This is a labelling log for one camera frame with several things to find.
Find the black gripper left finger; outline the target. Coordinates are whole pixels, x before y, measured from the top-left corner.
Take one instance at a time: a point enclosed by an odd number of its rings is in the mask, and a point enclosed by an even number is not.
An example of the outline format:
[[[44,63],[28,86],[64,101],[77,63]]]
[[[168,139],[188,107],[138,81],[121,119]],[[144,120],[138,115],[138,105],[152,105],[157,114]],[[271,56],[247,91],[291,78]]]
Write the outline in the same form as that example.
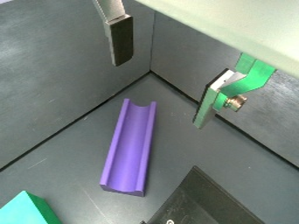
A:
[[[121,0],[92,0],[108,38],[112,64],[118,67],[133,56],[133,17]]]

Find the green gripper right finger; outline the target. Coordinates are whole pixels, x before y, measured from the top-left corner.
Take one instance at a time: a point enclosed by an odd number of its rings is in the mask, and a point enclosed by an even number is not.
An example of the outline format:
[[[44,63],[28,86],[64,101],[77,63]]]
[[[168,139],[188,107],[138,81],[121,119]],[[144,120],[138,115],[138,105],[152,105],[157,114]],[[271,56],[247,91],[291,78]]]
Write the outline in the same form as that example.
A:
[[[276,69],[241,53],[233,70],[225,69],[207,85],[192,120],[201,129],[221,109],[237,112],[247,102],[244,93],[261,88]]]

